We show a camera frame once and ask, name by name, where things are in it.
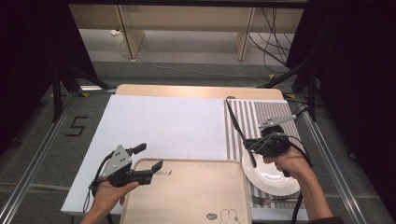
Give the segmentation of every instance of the sleeve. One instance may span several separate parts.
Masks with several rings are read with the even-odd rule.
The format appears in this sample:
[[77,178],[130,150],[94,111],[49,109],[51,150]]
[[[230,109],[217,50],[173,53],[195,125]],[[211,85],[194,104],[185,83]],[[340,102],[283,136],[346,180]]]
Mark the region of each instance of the sleeve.
[[310,221],[308,224],[344,224],[344,220],[340,217],[325,217]]

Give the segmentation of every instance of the gray floor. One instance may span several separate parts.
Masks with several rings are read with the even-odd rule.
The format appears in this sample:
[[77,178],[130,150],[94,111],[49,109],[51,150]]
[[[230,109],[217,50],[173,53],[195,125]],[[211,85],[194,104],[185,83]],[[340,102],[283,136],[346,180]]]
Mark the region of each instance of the gray floor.
[[[207,32],[146,32],[141,50],[133,62],[127,58],[122,35],[112,36],[109,31],[81,30],[87,50],[99,78],[110,84],[165,84],[165,85],[202,85],[255,87],[270,79],[268,74],[279,74],[272,70],[287,71],[270,57],[263,57],[262,51],[249,42],[247,57],[238,61],[229,33]],[[261,46],[263,40],[257,35],[253,39]],[[289,41],[279,36],[282,47],[288,48]],[[279,56],[276,48],[269,51]],[[290,80],[279,88],[290,92]],[[71,216],[60,210],[73,183],[85,152],[106,108],[109,93],[90,93],[77,97],[64,119],[61,130],[49,149],[46,159],[35,176],[33,184],[26,193],[18,212],[11,223],[70,223]],[[44,104],[38,106],[30,122],[19,135],[21,145],[10,148],[0,157],[0,205],[19,182],[30,160],[40,147],[52,119],[52,99],[50,91],[43,98]],[[300,103],[289,102],[290,110],[301,108]],[[356,161],[347,157],[347,144],[332,122],[325,107],[317,107],[318,126],[333,152],[339,167],[356,197],[367,223],[394,223],[372,185]],[[76,116],[86,116],[79,125],[85,126],[80,137],[67,137]],[[340,194],[333,183],[329,170],[318,153],[318,147],[303,117],[297,120],[297,128],[304,144],[311,152],[316,164],[314,170],[325,191],[334,214],[352,223]]]

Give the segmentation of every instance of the wooden tray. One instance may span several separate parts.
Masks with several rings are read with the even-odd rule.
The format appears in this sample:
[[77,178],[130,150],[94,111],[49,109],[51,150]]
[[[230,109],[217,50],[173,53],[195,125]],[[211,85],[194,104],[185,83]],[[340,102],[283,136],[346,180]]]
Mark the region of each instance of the wooden tray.
[[[157,161],[140,160],[135,169],[149,169]],[[242,165],[238,161],[164,160],[150,185],[128,194],[120,223],[251,223]]]

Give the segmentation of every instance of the cartoon drawing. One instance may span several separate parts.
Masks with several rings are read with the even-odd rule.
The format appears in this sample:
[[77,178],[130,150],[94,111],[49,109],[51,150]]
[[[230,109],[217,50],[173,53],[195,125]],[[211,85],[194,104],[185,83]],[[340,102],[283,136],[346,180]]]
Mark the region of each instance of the cartoon drawing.
[[234,209],[223,209],[220,213],[220,224],[239,224],[238,215]]

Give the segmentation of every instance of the metal bracket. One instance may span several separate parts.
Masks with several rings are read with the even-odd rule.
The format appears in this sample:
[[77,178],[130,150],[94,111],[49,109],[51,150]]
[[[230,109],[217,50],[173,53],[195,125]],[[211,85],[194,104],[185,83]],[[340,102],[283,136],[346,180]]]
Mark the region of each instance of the metal bracket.
[[284,123],[289,120],[297,119],[295,115],[288,117],[270,118],[268,117],[262,124],[259,124],[259,129],[274,127],[278,124]]
[[131,156],[122,145],[119,145],[113,153],[113,156],[108,161],[102,177],[110,176],[122,169],[126,165],[132,164]]

